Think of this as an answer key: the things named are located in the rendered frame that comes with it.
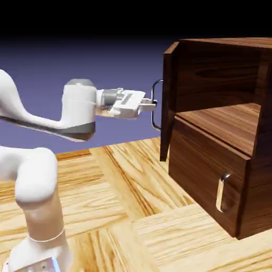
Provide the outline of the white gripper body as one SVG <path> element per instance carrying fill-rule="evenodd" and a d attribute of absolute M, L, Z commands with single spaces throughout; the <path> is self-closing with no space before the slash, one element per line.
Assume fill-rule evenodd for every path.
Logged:
<path fill-rule="evenodd" d="M 138 90 L 117 89 L 114 104 L 106 111 L 110 117 L 136 119 L 139 107 L 146 93 Z"/>

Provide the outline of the dark wood cabinet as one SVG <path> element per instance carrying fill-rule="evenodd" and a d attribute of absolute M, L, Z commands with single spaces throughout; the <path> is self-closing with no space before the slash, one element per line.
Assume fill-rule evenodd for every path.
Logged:
<path fill-rule="evenodd" d="M 272 38 L 179 41 L 176 117 L 249 156 L 238 236 L 272 228 Z"/>

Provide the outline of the dark wood cabinet door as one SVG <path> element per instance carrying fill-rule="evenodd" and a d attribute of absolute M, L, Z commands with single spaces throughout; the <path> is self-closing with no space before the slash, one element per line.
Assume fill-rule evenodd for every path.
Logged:
<path fill-rule="evenodd" d="M 169 146 L 169 175 L 232 237 L 238 236 L 241 196 L 249 156 L 176 117 Z M 216 208 L 218 180 L 230 173 L 231 206 Z"/>
<path fill-rule="evenodd" d="M 163 59 L 163 88 L 161 105 L 160 161 L 167 160 L 176 112 L 177 60 L 180 43 L 174 42 L 165 52 Z"/>

